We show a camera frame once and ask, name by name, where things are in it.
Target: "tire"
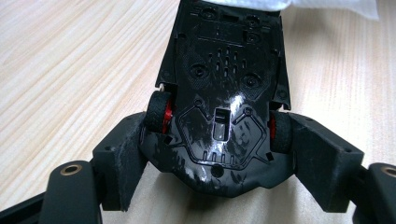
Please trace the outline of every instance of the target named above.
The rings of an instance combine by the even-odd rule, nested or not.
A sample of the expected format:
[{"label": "tire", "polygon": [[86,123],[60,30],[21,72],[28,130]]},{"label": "tire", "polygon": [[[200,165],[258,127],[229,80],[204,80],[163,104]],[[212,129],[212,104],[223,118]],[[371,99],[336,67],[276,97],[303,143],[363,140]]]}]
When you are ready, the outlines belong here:
[{"label": "tire", "polygon": [[289,154],[291,146],[291,123],[287,113],[271,111],[271,151]]},{"label": "tire", "polygon": [[155,91],[148,102],[148,110],[144,119],[146,128],[154,133],[164,133],[164,115],[166,107],[171,99],[171,93],[166,91]]}]

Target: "wheel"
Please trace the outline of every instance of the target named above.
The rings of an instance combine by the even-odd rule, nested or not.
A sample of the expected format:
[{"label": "wheel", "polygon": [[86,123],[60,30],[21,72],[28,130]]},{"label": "wheel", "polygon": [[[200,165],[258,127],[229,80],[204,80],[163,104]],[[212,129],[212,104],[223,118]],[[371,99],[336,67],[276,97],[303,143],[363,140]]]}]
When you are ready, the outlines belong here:
[{"label": "wheel", "polygon": [[271,111],[270,114],[271,151],[288,154],[291,145],[291,124],[287,113]]},{"label": "wheel", "polygon": [[154,133],[166,133],[171,118],[171,93],[167,91],[155,91],[152,93],[144,119],[146,128]]}]

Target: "white paper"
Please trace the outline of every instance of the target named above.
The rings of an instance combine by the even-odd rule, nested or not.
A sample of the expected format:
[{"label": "white paper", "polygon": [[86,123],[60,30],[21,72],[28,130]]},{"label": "white paper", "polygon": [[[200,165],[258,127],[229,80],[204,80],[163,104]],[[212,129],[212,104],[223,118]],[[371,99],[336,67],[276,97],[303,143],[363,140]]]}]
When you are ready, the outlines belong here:
[{"label": "white paper", "polygon": [[279,11],[290,5],[312,8],[344,8],[367,19],[378,20],[375,0],[205,0],[231,7],[247,7],[263,11]]}]

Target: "wooden table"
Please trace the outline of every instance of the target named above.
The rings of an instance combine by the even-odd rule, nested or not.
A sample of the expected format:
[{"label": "wooden table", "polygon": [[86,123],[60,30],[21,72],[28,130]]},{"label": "wooden table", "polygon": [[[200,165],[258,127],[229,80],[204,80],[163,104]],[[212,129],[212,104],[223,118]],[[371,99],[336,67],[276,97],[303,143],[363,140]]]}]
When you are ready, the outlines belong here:
[{"label": "wooden table", "polygon": [[[145,110],[177,0],[0,3],[0,210],[46,189],[60,164],[92,157],[123,117]],[[396,163],[396,2],[380,21],[344,10],[283,15],[292,112]],[[128,213],[105,223],[340,223],[292,177],[234,199],[203,196],[148,164]]]}]

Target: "rectangular slot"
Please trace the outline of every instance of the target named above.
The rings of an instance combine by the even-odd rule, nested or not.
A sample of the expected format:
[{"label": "rectangular slot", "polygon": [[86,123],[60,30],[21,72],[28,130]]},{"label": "rectangular slot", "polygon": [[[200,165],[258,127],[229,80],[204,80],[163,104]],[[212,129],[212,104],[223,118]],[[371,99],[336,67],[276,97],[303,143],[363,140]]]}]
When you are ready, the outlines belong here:
[{"label": "rectangular slot", "polygon": [[218,141],[228,141],[230,133],[231,112],[227,109],[216,108],[215,125],[213,127],[213,138]]}]

